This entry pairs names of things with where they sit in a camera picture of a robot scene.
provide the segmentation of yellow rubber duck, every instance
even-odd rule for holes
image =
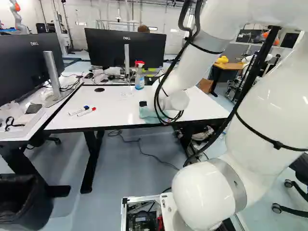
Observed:
[[[227,62],[229,62],[229,59],[224,55],[216,60],[217,64],[225,64]]]

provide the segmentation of black trash bin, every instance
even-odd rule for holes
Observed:
[[[0,228],[36,231],[53,209],[44,183],[34,175],[0,174]]]

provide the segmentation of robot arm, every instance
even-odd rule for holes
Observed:
[[[22,18],[21,16],[17,13],[20,11],[20,6],[19,4],[17,3],[17,0],[10,0],[11,2],[11,6],[10,6],[10,10],[15,18],[15,28],[17,30],[20,30],[20,35],[26,35],[27,34],[27,27],[25,25],[23,25],[21,23],[22,21]]]
[[[246,23],[308,30],[308,3],[302,0],[208,0],[201,14],[202,31],[189,45],[178,68],[160,92],[165,109],[185,109],[169,100],[196,85],[220,51]],[[277,176],[307,149],[308,36],[247,94],[232,119],[227,152],[220,158],[187,166],[173,179],[178,212],[194,230],[214,230],[224,219],[253,205]]]

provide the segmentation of whiteboard marker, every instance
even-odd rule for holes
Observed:
[[[80,112],[84,112],[84,111],[87,111],[89,109],[89,106],[87,106],[87,105],[85,105],[83,108],[81,108],[81,109],[79,109],[79,110],[77,110],[77,111],[72,111],[72,112],[68,112],[68,114],[71,116],[73,116],[73,115],[76,115],[76,114],[78,114],[78,113],[80,113]]]
[[[93,107],[93,108],[91,108],[91,109],[89,109],[89,110],[86,110],[86,111],[83,111],[83,112],[78,113],[77,116],[78,116],[78,117],[81,117],[81,116],[86,115],[86,114],[88,114],[88,113],[94,112],[95,110],[96,110],[96,107]]]

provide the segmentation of mouse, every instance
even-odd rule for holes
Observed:
[[[94,91],[95,92],[103,92],[105,89],[104,88],[96,88]]]
[[[84,78],[93,78],[94,74],[92,72],[88,73]]]

